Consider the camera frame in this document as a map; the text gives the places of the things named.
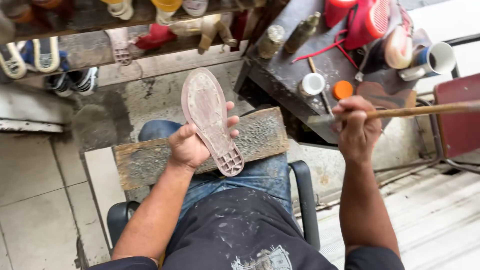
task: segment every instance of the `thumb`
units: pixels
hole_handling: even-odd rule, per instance
[[[363,136],[363,125],[367,119],[367,114],[362,110],[352,112],[347,118],[347,125],[343,132],[348,136]]]
[[[195,135],[197,126],[195,124],[185,124],[181,126],[174,134],[168,139],[170,147],[174,148],[181,145],[186,139]]]

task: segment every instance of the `orange bottle cap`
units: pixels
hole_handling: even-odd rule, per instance
[[[353,86],[347,81],[339,81],[333,86],[333,96],[336,99],[344,99],[353,95]]]

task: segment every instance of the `white bottle cap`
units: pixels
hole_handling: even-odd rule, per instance
[[[299,87],[303,94],[315,96],[325,88],[325,79],[318,73],[310,73],[303,78]]]

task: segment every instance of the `person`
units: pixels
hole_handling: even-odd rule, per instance
[[[228,110],[233,106],[227,102]],[[360,96],[332,109],[351,110],[338,142],[346,164],[340,199],[345,269],[404,269],[371,164],[381,123],[366,120],[365,111],[374,108]],[[238,121],[230,117],[228,126]],[[336,269],[292,218],[285,154],[248,162],[234,177],[193,175],[210,156],[196,126],[161,123],[146,123],[139,138],[173,133],[166,168],[123,230],[112,261],[90,269],[155,270],[163,253],[164,270]]]

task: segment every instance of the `black chair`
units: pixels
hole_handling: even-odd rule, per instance
[[[320,238],[318,235],[316,203],[313,195],[312,179],[308,165],[302,161],[289,163],[295,174],[299,191],[300,211],[303,223],[303,237],[316,250],[320,250]],[[136,201],[121,202],[113,205],[108,210],[107,226],[113,246],[117,244],[120,234],[127,225],[133,212],[140,203]]]

